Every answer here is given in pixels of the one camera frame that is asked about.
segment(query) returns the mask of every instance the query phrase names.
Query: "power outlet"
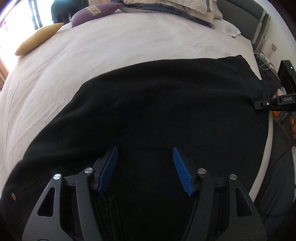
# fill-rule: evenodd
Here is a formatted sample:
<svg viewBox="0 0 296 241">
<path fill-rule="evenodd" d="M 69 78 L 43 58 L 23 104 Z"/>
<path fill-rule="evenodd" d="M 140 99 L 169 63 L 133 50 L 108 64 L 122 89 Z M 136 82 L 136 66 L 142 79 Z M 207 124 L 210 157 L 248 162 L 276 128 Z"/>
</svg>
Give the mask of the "power outlet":
<svg viewBox="0 0 296 241">
<path fill-rule="evenodd" d="M 276 51 L 277 50 L 277 46 L 275 46 L 274 44 L 271 45 L 272 51 Z"/>
</svg>

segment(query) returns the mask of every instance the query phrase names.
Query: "purple pillow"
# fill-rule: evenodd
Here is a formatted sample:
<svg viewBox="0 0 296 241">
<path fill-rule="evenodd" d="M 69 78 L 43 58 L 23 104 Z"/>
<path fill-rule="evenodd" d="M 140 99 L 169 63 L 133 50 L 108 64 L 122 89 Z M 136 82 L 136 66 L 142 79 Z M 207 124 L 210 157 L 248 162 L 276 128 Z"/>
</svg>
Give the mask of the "purple pillow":
<svg viewBox="0 0 296 241">
<path fill-rule="evenodd" d="M 72 28 L 87 21 L 107 16 L 122 6 L 122 3 L 114 2 L 106 2 L 88 6 L 73 15 L 71 18 Z"/>
</svg>

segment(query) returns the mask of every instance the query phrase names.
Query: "black blanket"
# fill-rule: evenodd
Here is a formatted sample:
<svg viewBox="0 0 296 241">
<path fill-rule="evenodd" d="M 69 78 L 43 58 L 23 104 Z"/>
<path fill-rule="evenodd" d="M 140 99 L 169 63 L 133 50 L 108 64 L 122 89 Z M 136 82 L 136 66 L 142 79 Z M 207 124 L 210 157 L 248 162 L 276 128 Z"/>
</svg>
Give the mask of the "black blanket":
<svg viewBox="0 0 296 241">
<path fill-rule="evenodd" d="M 212 175 L 235 173 L 249 191 L 268 132 L 267 112 L 253 103 L 268 96 L 241 56 L 162 60 L 98 76 L 33 140 L 5 186 L 1 213 L 13 213 L 22 233 L 54 172 L 76 174 L 115 145 L 108 191 L 125 240 L 179 241 L 194 201 L 177 175 L 173 148 Z"/>
</svg>

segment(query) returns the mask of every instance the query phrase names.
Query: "black fabric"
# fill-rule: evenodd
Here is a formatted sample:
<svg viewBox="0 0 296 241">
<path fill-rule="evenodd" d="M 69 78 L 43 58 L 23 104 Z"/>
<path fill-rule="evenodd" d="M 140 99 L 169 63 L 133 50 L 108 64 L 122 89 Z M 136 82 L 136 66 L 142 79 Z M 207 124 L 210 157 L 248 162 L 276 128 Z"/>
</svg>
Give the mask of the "black fabric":
<svg viewBox="0 0 296 241">
<path fill-rule="evenodd" d="M 284 129 L 274 119 L 269 164 L 254 202 L 268 237 L 279 227 L 293 205 L 295 171 L 291 147 Z"/>
<path fill-rule="evenodd" d="M 278 227 L 278 229 L 273 233 L 272 236 L 268 238 L 268 241 L 295 241 L 296 240 L 296 201 L 294 201 L 292 208 L 286 215 L 285 219 Z"/>
<path fill-rule="evenodd" d="M 15 188 L 11 192 L 4 189 L 4 194 L 1 197 L 0 213 L 5 217 L 6 224 L 12 227 L 11 234 L 14 236 L 14 240 L 21 239 L 25 224 L 53 175 L 57 173 L 63 173 L 64 176 L 74 174 L 61 166 L 49 171 L 46 167 L 40 166 L 39 168 L 42 169 L 41 172 L 38 172 L 34 167 L 23 169 L 21 165 L 20 172 L 24 170 L 26 173 L 21 173 L 15 177 L 15 182 L 18 183 L 19 188 Z M 13 200 L 12 193 L 15 195 L 16 201 Z"/>
<path fill-rule="evenodd" d="M 194 200 L 182 188 L 172 149 L 180 147 L 213 175 L 235 173 L 249 191 L 268 132 L 267 112 L 255 111 L 253 103 L 268 96 L 241 56 L 162 60 L 98 76 L 33 140 L 2 199 L 12 216 L 12 192 L 57 166 L 78 173 L 116 145 L 108 191 L 125 240 L 179 241 Z M 24 224 L 22 213 L 33 205 L 26 209 L 18 217 Z"/>
<path fill-rule="evenodd" d="M 120 217 L 114 194 L 105 192 L 95 198 L 96 213 L 101 222 L 101 230 L 109 241 L 123 241 Z"/>
<path fill-rule="evenodd" d="M 17 239 L 15 235 L 13 235 L 13 232 L 11 228 L 7 225 L 6 221 L 0 214 L 0 237 L 3 241 L 14 241 Z"/>
</svg>

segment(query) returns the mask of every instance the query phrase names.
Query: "gray fabric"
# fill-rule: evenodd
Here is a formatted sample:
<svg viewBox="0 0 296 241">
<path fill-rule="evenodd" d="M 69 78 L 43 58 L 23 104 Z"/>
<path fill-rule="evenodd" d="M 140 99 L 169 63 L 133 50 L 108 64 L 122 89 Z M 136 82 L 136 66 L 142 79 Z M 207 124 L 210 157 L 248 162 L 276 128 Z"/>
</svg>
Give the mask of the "gray fabric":
<svg viewBox="0 0 296 241">
<path fill-rule="evenodd" d="M 258 20 L 261 19 L 262 12 L 264 9 L 255 1 L 253 0 L 227 0 L 228 2 L 231 2 L 235 4 L 236 6 L 244 9 L 254 17 L 256 17 Z"/>
<path fill-rule="evenodd" d="M 268 168 L 254 202 L 267 236 L 279 227 L 294 201 L 294 162 L 291 144 L 274 119 L 274 136 Z"/>
<path fill-rule="evenodd" d="M 269 23 L 266 11 L 253 0 L 218 0 L 217 5 L 223 19 L 235 25 L 257 50 Z"/>
<path fill-rule="evenodd" d="M 268 30 L 268 27 L 269 27 L 270 18 L 271 17 L 268 14 L 265 14 L 265 16 L 263 18 L 261 30 L 259 32 L 256 43 L 253 45 L 255 52 L 259 52 L 260 48 L 262 47 L 263 39 L 264 39 L 266 32 Z"/>
</svg>

